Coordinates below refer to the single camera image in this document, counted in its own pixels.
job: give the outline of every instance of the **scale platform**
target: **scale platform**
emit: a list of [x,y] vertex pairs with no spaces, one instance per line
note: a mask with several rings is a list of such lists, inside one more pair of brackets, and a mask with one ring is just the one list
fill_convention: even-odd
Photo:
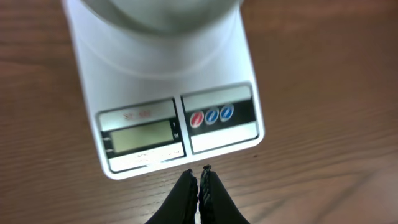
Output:
[[[178,40],[185,51],[156,60],[162,50],[179,48],[176,42],[138,44],[81,1],[63,3],[91,130],[109,178],[146,174],[262,141],[261,104],[239,6],[193,41]],[[150,50],[138,52],[143,48]]]

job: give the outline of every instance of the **button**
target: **button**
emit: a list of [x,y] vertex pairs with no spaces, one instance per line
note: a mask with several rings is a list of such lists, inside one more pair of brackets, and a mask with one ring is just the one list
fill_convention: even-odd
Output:
[[212,109],[208,110],[206,112],[206,116],[205,116],[206,124],[207,125],[214,124],[217,121],[217,119],[218,119],[218,115],[219,115],[218,108],[212,108]]
[[234,113],[234,105],[223,106],[220,113],[220,121],[225,122],[231,119],[233,113]]
[[191,115],[191,119],[189,120],[189,123],[191,124],[192,128],[197,128],[202,124],[204,118],[205,118],[205,115],[203,114],[203,112],[197,111]]

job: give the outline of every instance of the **wood grain surface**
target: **wood grain surface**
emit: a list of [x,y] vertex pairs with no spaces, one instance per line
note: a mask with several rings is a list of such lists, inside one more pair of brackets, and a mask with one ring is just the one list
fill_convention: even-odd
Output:
[[251,223],[398,223],[398,1],[247,0],[242,12],[265,140],[115,181],[60,2],[0,1],[0,223],[144,223],[205,164]]

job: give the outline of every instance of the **lcd display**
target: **lcd display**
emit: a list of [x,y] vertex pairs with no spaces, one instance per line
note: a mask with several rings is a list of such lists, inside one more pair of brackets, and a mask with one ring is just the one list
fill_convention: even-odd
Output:
[[173,140],[169,121],[161,121],[111,132],[114,151],[124,152],[139,147],[150,146]]

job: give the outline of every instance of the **white scale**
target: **white scale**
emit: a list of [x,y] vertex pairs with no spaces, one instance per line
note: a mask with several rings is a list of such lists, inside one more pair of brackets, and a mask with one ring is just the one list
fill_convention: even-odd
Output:
[[175,35],[133,23],[123,12],[132,9],[118,0],[64,0],[88,118],[109,178],[219,156],[263,139],[239,3],[208,2],[220,2],[211,5],[212,22]]

